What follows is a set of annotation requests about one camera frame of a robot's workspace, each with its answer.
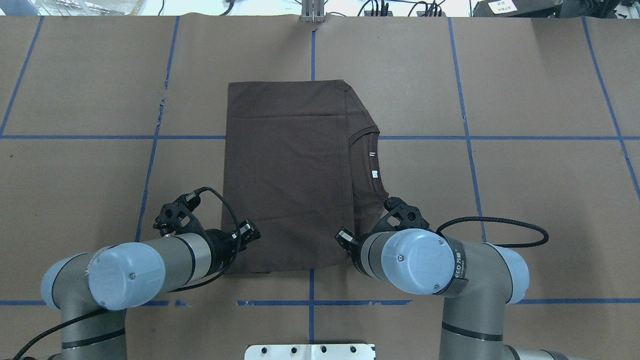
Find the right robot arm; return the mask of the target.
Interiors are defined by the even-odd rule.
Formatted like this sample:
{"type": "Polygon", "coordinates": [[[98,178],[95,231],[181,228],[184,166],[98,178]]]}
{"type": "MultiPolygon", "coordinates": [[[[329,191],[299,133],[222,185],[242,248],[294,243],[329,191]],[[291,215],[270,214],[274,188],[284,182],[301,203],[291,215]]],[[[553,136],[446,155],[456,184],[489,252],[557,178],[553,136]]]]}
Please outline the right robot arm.
{"type": "Polygon", "coordinates": [[[416,296],[443,297],[441,360],[566,360],[551,350],[505,344],[507,305],[530,287],[524,258],[509,248],[461,241],[420,228],[335,235],[355,268],[416,296]]]}

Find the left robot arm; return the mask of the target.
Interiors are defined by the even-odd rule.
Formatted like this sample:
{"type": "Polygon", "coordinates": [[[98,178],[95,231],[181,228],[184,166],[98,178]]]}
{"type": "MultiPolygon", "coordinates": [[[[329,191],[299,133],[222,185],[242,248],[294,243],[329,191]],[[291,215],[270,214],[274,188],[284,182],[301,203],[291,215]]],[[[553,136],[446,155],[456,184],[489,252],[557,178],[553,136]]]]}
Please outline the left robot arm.
{"type": "Polygon", "coordinates": [[[59,260],[40,285],[46,305],[61,315],[61,351],[54,359],[125,360],[127,310],[203,285],[205,277],[224,273],[234,256],[260,237],[245,220],[238,231],[180,231],[59,260]]]}

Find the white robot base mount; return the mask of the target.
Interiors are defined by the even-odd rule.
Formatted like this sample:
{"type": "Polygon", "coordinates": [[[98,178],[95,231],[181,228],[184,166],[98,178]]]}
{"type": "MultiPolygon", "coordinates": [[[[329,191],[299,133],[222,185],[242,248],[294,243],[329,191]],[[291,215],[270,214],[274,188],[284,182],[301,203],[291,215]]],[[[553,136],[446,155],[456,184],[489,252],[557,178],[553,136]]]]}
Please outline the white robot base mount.
{"type": "Polygon", "coordinates": [[[374,344],[255,344],[247,347],[245,360],[375,360],[374,344]]]}

